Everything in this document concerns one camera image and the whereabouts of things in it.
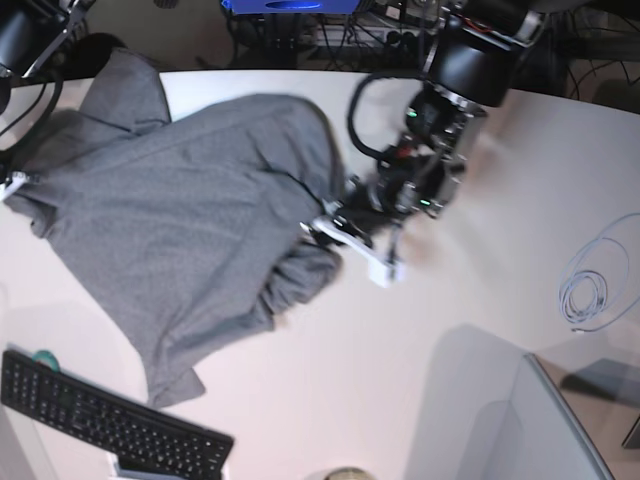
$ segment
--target black keyboard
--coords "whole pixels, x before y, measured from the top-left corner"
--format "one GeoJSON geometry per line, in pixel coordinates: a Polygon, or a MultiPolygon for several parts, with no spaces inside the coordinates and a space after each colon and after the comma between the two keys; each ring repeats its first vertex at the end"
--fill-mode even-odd
{"type": "Polygon", "coordinates": [[[34,420],[141,467],[189,480],[219,480],[233,439],[54,372],[6,351],[1,401],[34,420]]]}

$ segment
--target green object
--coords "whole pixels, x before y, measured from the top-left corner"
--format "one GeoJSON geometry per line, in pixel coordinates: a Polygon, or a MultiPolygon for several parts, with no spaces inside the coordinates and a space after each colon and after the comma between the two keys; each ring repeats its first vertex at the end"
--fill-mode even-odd
{"type": "Polygon", "coordinates": [[[49,367],[54,372],[60,371],[58,360],[49,350],[39,350],[31,357],[31,360],[45,367],[49,367]]]}

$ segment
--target blue device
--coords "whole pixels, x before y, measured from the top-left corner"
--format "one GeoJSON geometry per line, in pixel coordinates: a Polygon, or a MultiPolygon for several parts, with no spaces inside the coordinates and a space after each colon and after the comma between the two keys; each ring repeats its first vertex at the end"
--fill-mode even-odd
{"type": "Polygon", "coordinates": [[[225,0],[234,13],[353,13],[360,0],[225,0]]]}

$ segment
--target gray fabric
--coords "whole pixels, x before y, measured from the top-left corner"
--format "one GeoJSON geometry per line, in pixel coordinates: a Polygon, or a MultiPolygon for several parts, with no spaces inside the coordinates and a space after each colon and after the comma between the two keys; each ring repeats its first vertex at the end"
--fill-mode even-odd
{"type": "Polygon", "coordinates": [[[118,51],[18,163],[42,182],[6,203],[138,350],[154,407],[202,394],[196,362],[271,330],[339,268],[301,240],[343,183],[326,121],[302,99],[256,95],[170,123],[158,74],[118,51]]]}

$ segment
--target white cable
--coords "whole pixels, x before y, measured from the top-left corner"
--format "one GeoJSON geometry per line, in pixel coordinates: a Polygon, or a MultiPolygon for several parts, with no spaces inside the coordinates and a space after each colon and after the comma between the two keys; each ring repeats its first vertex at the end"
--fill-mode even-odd
{"type": "MultiPolygon", "coordinates": [[[[617,240],[613,240],[608,235],[609,233],[621,223],[629,220],[630,218],[640,217],[640,212],[629,213],[620,217],[616,221],[610,223],[602,230],[596,238],[587,243],[584,247],[578,251],[578,253],[571,259],[569,264],[565,267],[560,277],[560,288],[558,291],[558,308],[560,313],[572,325],[579,325],[584,322],[595,319],[599,315],[603,314],[620,299],[620,296],[624,293],[629,280],[630,260],[629,252],[624,246],[617,240]],[[624,256],[626,266],[624,272],[624,279],[620,288],[615,294],[610,297],[610,292],[607,286],[607,280],[604,276],[594,270],[583,270],[582,266],[589,259],[589,256],[598,247],[605,244],[614,246],[624,256]],[[573,298],[573,294],[576,289],[587,283],[591,287],[591,300],[586,307],[579,308],[573,298]]],[[[624,315],[626,315],[633,307],[640,302],[640,295],[621,313],[616,315],[612,320],[595,328],[572,328],[572,331],[576,333],[592,333],[598,332],[607,328],[612,323],[618,321],[624,315]]]]}

